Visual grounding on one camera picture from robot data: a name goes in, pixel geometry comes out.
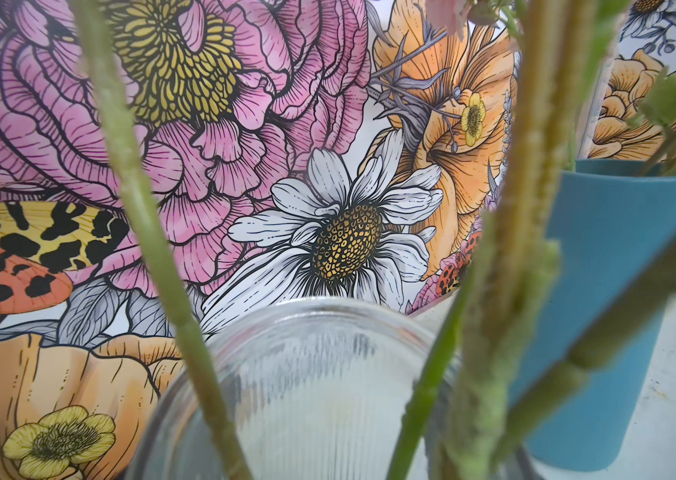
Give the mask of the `clear glass cylinder vase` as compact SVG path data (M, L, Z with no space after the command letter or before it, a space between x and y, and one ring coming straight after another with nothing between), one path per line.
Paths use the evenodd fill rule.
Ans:
M385 307L300 299L253 311L206 345L254 479L385 479L435 333ZM407 479L429 479L451 361ZM189 377L159 401L124 479L227 479Z

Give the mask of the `pink-edged white carnation stem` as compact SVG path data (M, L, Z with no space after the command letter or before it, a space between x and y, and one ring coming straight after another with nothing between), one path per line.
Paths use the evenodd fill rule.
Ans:
M513 111L508 166L472 268L485 266L461 323L461 368L431 463L433 479L485 479L503 433L509 389L559 267L544 238L561 165L585 95L595 1L532 1Z

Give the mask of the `teal ceramic vase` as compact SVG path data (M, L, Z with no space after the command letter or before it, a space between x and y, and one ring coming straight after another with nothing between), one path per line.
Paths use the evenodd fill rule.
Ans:
M547 235L561 244L562 273L510 390L516 403L569 344L676 234L676 176L627 160L579 160L562 176ZM617 458L636 408L663 314L538 427L529 452L562 469L591 472Z

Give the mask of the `small orange flower stem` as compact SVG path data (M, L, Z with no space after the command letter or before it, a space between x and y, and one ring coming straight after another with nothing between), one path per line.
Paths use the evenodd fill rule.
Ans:
M582 73L584 82L581 91L582 93L584 93L585 97L581 102L579 108L577 109L576 115L582 103L588 98L589 91L596 77L596 73L598 69L602 66L604 59L607 55L607 52L610 48L613 37L617 32L621 18L629 7L628 3L625 1L595 1L595 2L597 2L598 4L598 11L594 23L592 46L590 48L589 59ZM516 38L519 44L521 55L522 55L522 44L524 40L522 21L526 16L529 3L526 6L517 6L515 9L513 9L508 13L509 25L512 30L513 36ZM552 209L560 187L563 171L567 166L569 166L572 163L572 160L573 156L570 150L569 157L561 165L561 174L559 176L557 190L554 195L554 201L550 209L550 215L544 232L545 240L554 242L559 248L560 253L559 267L556 272L555 278L552 280L551 288L548 294L545 296L541 308L538 312L536 321L534 323L534 330L532 332L531 338L535 333L536 324L540 317L540 312L557 279L560 269L560 262L562 258L560 245L557 241L550 240L547 238L546 230L549 221L551 219ZM484 228L485 228L484 233L480 242L486 236L487 229L485 225ZM480 279L482 277L482 274L487 270L485 266L481 266L478 268L478 271L476 273L473 273L471 271L477 256L479 244L476 250L475 257L471 265L467 268L465 272L465 277L461 283L460 289L458 290L455 296L454 303L450 307L446 319L444 321L444 324L440 328L436 340L433 344L433 347L426 359L421 375L414 385L412 396L406 405L405 412L401 420L401 429L396 441L391 463L387 472L388 477L391 479L404 479L408 476L417 447L425 434L426 426L428 424L428 421L430 420L432 412L435 409L438 390L439 387L441 386L440 384L442 384L445 379L445 375L449 369L451 361L454 360L456 356L458 356L461 362L461 344L462 344L461 335L463 332L461 323L465 317L465 312L467 308L473 305L475 302L476 293L479 289ZM447 403L447 412L445 414L445 426L447 423L449 400ZM506 420L508 417L509 410L512 408L514 404L515 403L510 402L508 397Z

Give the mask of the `cream ranunculus flower stem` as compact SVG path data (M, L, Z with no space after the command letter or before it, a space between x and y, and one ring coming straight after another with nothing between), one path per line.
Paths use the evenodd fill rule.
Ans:
M586 386L676 294L676 237L509 410L490 458L495 470L542 421Z

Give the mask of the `large orange-yellow flower stem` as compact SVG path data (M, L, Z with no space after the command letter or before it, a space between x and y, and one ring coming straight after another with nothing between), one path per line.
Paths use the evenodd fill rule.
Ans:
M87 75L93 85L109 162L119 180L118 197L137 237L142 261L156 286L167 319L173 325L184 370L211 430L223 472L229 479L251 479L253 475L234 423L229 418L210 351L191 310L160 222L151 178L142 168L134 117L115 62L108 25L96 1L72 1L70 9Z

